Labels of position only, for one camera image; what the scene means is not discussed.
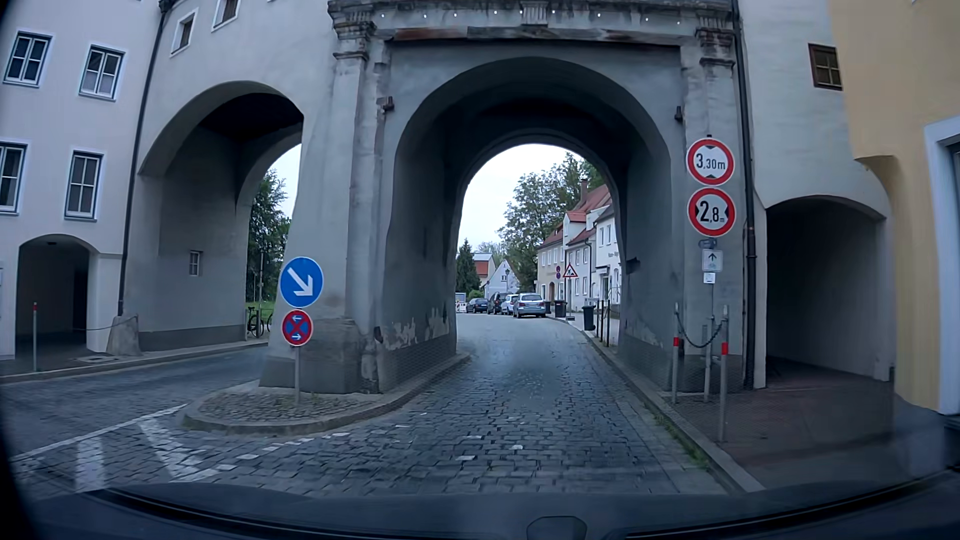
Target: trash bin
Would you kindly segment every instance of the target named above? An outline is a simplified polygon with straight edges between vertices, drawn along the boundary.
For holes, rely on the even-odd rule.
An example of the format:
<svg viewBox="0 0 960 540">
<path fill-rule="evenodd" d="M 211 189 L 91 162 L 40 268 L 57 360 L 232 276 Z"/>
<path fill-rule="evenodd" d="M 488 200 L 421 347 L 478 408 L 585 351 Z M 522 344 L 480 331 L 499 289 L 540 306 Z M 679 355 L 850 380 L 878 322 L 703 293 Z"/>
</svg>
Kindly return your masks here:
<svg viewBox="0 0 960 540">
<path fill-rule="evenodd" d="M 593 326 L 593 306 L 584 306 L 584 330 L 596 330 Z"/>
</svg>

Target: window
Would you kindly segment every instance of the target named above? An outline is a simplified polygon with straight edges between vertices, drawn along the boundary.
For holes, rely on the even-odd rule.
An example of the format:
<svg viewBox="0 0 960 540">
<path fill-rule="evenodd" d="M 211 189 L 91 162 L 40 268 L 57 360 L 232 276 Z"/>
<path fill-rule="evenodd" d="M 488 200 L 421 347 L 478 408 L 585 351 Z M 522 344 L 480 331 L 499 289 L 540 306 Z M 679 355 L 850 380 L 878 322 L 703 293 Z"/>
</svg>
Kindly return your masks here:
<svg viewBox="0 0 960 540">
<path fill-rule="evenodd" d="M 176 53 L 183 47 L 190 44 L 190 38 L 193 34 L 193 19 L 197 10 L 185 15 L 177 24 L 177 31 L 174 32 L 174 46 L 170 54 Z"/>
<path fill-rule="evenodd" d="M 4 81 L 39 86 L 40 71 L 49 45 L 50 37 L 48 36 L 18 33 L 13 43 L 13 50 L 10 52 Z"/>
<path fill-rule="evenodd" d="M 837 50 L 826 45 L 810 44 L 810 66 L 813 69 L 813 85 L 818 88 L 842 90 L 840 64 Z"/>
<path fill-rule="evenodd" d="M 27 147 L 0 142 L 0 212 L 16 212 L 16 197 Z"/>
<path fill-rule="evenodd" d="M 202 252 L 192 251 L 190 252 L 190 275 L 191 276 L 200 276 L 200 255 Z"/>
<path fill-rule="evenodd" d="M 66 215 L 93 217 L 97 199 L 97 180 L 103 156 L 74 152 L 70 164 L 70 186 L 66 194 Z"/>
<path fill-rule="evenodd" d="M 240 0 L 220 0 L 217 3 L 217 16 L 213 19 L 213 28 L 230 22 L 237 16 Z"/>
<path fill-rule="evenodd" d="M 90 54 L 86 57 L 84 79 L 80 83 L 80 93 L 113 99 L 121 60 L 123 60 L 122 53 L 90 47 Z"/>
</svg>

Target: sky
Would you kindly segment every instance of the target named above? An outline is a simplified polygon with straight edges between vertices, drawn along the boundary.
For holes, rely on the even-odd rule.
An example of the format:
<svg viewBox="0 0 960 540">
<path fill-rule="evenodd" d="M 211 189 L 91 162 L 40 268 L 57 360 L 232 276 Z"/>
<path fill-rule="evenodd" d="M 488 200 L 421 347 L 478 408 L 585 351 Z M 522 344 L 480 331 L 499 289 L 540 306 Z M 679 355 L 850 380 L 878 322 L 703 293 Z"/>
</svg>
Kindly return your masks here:
<svg viewBox="0 0 960 540">
<path fill-rule="evenodd" d="M 564 160 L 566 150 L 545 144 L 523 144 L 497 154 L 477 172 L 464 199 L 464 213 L 460 221 L 457 245 L 467 239 L 471 246 L 481 242 L 499 241 L 496 230 L 506 223 L 503 212 L 514 199 L 514 187 L 520 176 L 549 169 Z M 274 162 L 274 168 L 284 179 L 287 199 L 280 207 L 288 216 L 293 214 L 297 200 L 297 179 L 300 173 L 300 146 L 297 145 Z"/>
</svg>

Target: traffic island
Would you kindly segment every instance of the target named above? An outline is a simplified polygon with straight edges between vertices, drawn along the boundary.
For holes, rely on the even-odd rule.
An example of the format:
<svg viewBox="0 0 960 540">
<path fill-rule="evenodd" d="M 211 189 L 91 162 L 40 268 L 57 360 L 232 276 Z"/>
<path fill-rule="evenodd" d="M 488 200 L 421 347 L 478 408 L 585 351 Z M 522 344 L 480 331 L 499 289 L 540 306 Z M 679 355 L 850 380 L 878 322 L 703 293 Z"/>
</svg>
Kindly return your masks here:
<svg viewBox="0 0 960 540">
<path fill-rule="evenodd" d="M 200 398 L 180 412 L 189 430 L 226 434 L 306 435 L 367 420 L 405 405 L 427 386 L 469 360 L 458 353 L 383 394 L 312 394 L 293 388 L 266 388 L 253 380 Z"/>
</svg>

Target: curb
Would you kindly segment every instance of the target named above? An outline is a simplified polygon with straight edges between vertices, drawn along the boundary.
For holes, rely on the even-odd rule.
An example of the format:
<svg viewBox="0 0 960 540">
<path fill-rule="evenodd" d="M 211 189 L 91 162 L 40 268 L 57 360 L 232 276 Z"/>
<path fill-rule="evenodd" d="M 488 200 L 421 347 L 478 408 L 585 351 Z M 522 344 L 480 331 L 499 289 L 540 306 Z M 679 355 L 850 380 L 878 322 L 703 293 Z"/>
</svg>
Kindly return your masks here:
<svg viewBox="0 0 960 540">
<path fill-rule="evenodd" d="M 589 335 L 586 331 L 576 328 L 575 330 L 587 338 L 587 341 L 593 346 L 597 354 L 606 360 L 614 372 L 627 383 L 630 389 L 633 390 L 651 410 L 660 413 L 662 419 L 673 428 L 674 433 L 679 435 L 678 438 L 681 439 L 680 443 L 683 446 L 698 448 L 704 453 L 710 464 L 709 469 L 713 473 L 713 476 L 727 491 L 731 493 L 753 493 L 766 489 L 753 475 L 734 461 L 729 454 L 711 441 L 702 431 L 696 429 L 693 424 L 690 424 L 683 415 L 677 412 L 677 409 L 670 406 L 670 404 L 660 396 L 656 386 L 650 380 L 641 374 L 634 374 L 625 369 L 618 358 L 600 347 L 600 345 L 593 340 L 593 336 Z"/>
<path fill-rule="evenodd" d="M 239 343 L 236 345 L 223 347 L 221 349 L 216 349 L 216 350 L 190 351 L 187 353 L 177 353 L 177 354 L 168 355 L 168 356 L 134 358 L 130 360 L 119 360 L 119 361 L 108 362 L 103 364 L 94 364 L 94 365 L 79 366 L 79 367 L 68 367 L 64 369 L 39 371 L 35 373 L 17 373 L 13 375 L 0 376 L 0 384 L 13 384 L 15 382 L 26 382 L 28 380 L 49 380 L 49 379 L 59 379 L 62 377 L 74 377 L 77 375 L 86 375 L 91 373 L 103 373 L 106 371 L 117 371 L 117 370 L 126 369 L 130 367 L 160 364 L 164 362 L 172 362 L 175 360 L 185 360 L 188 358 L 196 358 L 200 356 L 213 356 L 213 355 L 220 355 L 223 353 L 233 353 L 236 351 L 243 351 L 244 349 L 252 349 L 254 347 L 266 347 L 266 346 L 267 346 L 266 341 L 255 342 L 255 343 Z"/>
<path fill-rule="evenodd" d="M 447 360 L 446 362 L 433 367 L 432 369 L 421 374 L 419 377 L 408 380 L 397 388 L 384 394 L 384 400 L 374 405 L 365 406 L 363 408 L 354 409 L 341 414 L 330 414 L 327 416 L 320 416 L 309 420 L 290 423 L 229 422 L 201 414 L 200 405 L 203 404 L 204 400 L 227 392 L 229 391 L 228 388 L 208 394 L 206 397 L 200 398 L 196 402 L 188 405 L 180 411 L 178 420 L 183 427 L 189 430 L 219 431 L 227 435 L 256 434 L 286 436 L 306 435 L 308 433 L 333 430 L 342 426 L 346 426 L 347 424 L 353 424 L 354 422 L 359 422 L 361 420 L 368 420 L 375 416 L 380 416 L 400 408 L 413 399 L 414 396 L 423 391 L 423 389 L 426 388 L 430 383 L 445 376 L 455 367 L 469 360 L 469 358 L 470 355 L 468 353 L 457 353 L 453 358 Z"/>
</svg>

